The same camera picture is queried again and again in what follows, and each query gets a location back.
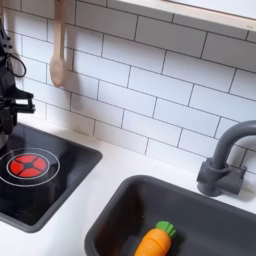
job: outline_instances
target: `kitchen wall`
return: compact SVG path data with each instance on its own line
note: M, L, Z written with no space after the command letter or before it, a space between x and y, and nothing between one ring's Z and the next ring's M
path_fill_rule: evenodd
M53 0L6 0L5 26L48 122L197 172L231 126L256 119L256 34L115 0L67 0L68 79L52 86ZM228 163L256 187L256 137Z

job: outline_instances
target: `white countertop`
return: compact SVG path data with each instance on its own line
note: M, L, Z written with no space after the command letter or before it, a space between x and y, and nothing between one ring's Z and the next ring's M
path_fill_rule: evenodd
M24 124L95 148L103 154L103 159L39 232L27 234L0 222L0 254L3 256L85 256L86 233L122 181L133 175L154 176L198 192L196 173L39 119L33 120L35 118L20 118ZM241 192L239 198L222 195L218 200L256 214L256 195L249 192Z

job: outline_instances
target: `green carrot top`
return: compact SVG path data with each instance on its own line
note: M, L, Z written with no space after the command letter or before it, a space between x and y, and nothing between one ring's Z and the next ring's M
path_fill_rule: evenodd
M176 235L175 227L168 221L160 221L156 224L157 229L163 230L171 239Z

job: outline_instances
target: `gray sink basin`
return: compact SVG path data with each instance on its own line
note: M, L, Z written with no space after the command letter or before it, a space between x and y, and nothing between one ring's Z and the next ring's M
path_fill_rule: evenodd
M86 236L86 254L132 256L161 220L177 230L169 256L256 255L256 215L148 176L120 185Z

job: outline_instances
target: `toy carrot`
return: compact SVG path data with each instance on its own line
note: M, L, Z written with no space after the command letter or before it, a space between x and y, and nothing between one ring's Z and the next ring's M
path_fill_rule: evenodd
M142 239L134 256L165 256L171 248L176 230L172 224L160 221Z

